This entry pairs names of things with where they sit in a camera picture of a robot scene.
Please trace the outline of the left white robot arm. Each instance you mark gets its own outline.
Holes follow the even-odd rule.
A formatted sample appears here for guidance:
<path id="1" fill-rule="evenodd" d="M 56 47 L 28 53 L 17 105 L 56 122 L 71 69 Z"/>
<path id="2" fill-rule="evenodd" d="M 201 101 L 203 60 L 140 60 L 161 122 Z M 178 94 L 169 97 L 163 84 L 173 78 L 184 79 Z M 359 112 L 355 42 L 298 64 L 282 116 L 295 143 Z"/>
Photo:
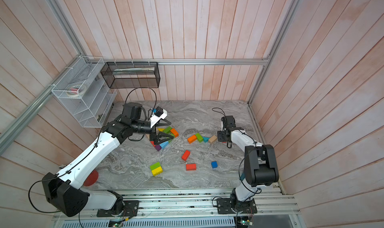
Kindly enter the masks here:
<path id="1" fill-rule="evenodd" d="M 42 185 L 47 201 L 68 217 L 82 210 L 101 210 L 112 216 L 124 213 L 123 197 L 114 191 L 92 192 L 82 190 L 84 182 L 101 161 L 133 134 L 148 134 L 159 145 L 173 136 L 157 132 L 158 126 L 170 125 L 168 112 L 156 107 L 149 117 L 141 119 L 143 106 L 139 103 L 124 104 L 123 112 L 104 126 L 96 140 L 69 165 L 56 174 L 47 173 Z"/>

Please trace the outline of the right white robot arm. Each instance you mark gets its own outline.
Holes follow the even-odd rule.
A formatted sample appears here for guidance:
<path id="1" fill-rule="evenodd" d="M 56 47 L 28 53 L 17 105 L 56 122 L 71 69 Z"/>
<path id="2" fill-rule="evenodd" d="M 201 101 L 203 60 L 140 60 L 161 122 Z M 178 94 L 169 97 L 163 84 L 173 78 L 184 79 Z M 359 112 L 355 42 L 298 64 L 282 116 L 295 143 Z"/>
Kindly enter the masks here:
<path id="1" fill-rule="evenodd" d="M 222 129 L 217 132 L 218 141 L 230 149 L 237 145 L 244 158 L 238 168 L 241 184 L 233 189 L 230 204 L 235 212 L 252 206 L 253 196 L 261 193 L 258 186 L 270 186 L 279 180 L 279 169 L 274 147 L 257 142 L 246 131 L 237 127 L 233 116 L 221 118 Z"/>

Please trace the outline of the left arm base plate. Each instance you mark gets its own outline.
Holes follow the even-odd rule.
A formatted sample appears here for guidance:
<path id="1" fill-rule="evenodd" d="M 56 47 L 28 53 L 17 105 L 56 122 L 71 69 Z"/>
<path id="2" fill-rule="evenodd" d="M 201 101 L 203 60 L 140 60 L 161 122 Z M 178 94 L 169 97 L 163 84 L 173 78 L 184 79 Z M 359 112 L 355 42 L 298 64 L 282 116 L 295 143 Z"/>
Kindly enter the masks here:
<path id="1" fill-rule="evenodd" d="M 137 200 L 117 201 L 110 210 L 99 209 L 97 217 L 135 217 L 138 214 L 139 204 Z"/>

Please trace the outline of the light blue block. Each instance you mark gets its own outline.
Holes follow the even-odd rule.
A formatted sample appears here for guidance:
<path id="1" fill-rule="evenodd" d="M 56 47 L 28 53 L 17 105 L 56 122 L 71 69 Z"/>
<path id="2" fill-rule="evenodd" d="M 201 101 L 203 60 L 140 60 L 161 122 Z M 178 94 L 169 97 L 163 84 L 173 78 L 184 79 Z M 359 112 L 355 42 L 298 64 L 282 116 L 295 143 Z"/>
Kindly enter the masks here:
<path id="1" fill-rule="evenodd" d="M 169 141 L 165 141 L 163 143 L 160 144 L 161 148 L 164 149 L 165 147 L 167 147 L 169 144 Z"/>

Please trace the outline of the orange block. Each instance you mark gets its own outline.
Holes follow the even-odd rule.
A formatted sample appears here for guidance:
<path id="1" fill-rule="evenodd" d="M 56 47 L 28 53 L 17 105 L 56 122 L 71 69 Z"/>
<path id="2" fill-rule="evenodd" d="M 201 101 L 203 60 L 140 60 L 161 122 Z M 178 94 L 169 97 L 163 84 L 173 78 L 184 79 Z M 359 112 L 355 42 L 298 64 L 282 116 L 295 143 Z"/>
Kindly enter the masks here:
<path id="1" fill-rule="evenodd" d="M 193 135 L 193 136 L 188 138 L 188 143 L 191 144 L 191 143 L 195 142 L 196 140 L 197 140 L 197 136 Z"/>
<path id="2" fill-rule="evenodd" d="M 174 128 L 172 128 L 171 130 L 170 130 L 170 132 L 171 132 L 171 134 L 176 138 L 176 137 L 178 137 L 179 136 L 179 133 L 176 131 L 176 129 L 174 129 Z"/>

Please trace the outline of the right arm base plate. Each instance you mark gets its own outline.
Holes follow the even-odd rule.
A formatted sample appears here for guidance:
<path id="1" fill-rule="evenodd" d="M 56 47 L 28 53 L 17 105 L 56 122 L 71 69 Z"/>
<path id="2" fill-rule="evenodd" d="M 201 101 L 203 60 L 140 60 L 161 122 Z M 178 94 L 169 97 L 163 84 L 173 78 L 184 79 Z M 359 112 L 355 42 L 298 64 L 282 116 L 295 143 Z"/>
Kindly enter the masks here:
<path id="1" fill-rule="evenodd" d="M 215 207 L 218 209 L 218 214 L 257 214 L 258 210 L 255 201 L 240 202 L 231 198 L 218 198 L 215 200 Z"/>

